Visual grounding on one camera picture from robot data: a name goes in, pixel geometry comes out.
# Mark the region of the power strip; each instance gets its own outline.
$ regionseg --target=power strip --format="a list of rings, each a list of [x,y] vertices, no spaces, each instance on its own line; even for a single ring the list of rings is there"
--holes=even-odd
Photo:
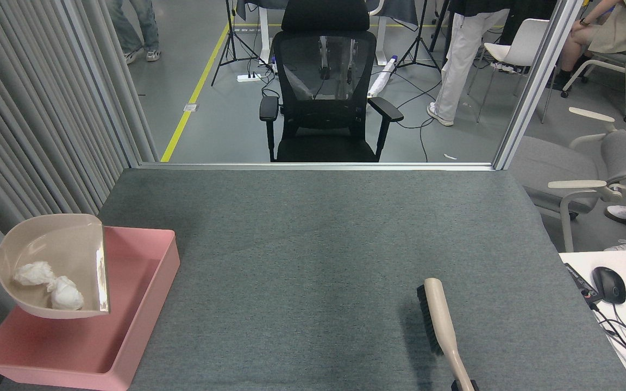
[[[256,73],[256,74],[239,74],[237,80],[239,83],[242,83],[244,81],[259,81],[260,79],[262,79],[262,75],[259,73]]]

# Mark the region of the pink plastic tray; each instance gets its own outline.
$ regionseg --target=pink plastic tray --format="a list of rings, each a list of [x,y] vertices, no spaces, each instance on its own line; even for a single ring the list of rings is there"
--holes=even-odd
[[[0,374],[19,383],[125,390],[180,265],[171,230],[105,228],[110,314],[44,319],[16,307],[0,326]]]

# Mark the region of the brush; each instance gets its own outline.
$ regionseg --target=brush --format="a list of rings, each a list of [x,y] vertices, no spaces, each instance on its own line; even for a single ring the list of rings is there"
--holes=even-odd
[[[417,287],[417,297],[420,299],[424,328],[427,331],[431,351],[441,356],[445,355],[449,361],[450,370],[455,378],[451,389],[479,391],[475,381],[467,376],[465,366],[460,359],[443,284],[437,278],[427,278],[424,280],[424,285]]]

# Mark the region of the white cylinder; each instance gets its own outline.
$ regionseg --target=white cylinder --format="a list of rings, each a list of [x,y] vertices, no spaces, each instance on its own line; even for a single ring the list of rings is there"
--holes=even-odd
[[[371,88],[368,89],[368,94],[366,95],[367,97],[375,97],[378,95],[378,92],[383,91],[383,89],[385,88],[385,85],[388,83],[390,74],[392,74],[392,72],[395,71],[395,62],[397,60],[398,60],[397,55],[393,55],[393,57],[390,57],[390,60],[388,61],[388,63],[385,64],[385,67],[383,67],[383,70],[380,72],[378,77],[375,78],[375,81],[373,82]]]

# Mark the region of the dustpan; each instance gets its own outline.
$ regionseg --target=dustpan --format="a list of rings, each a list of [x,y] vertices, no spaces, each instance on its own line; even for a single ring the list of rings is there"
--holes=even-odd
[[[45,261],[66,275],[84,295],[79,310],[52,309],[45,285],[24,286],[13,279],[16,269]],[[110,311],[103,247],[103,225],[92,215],[58,213],[30,218],[4,236],[0,244],[0,283],[26,312],[50,319],[76,319]]]

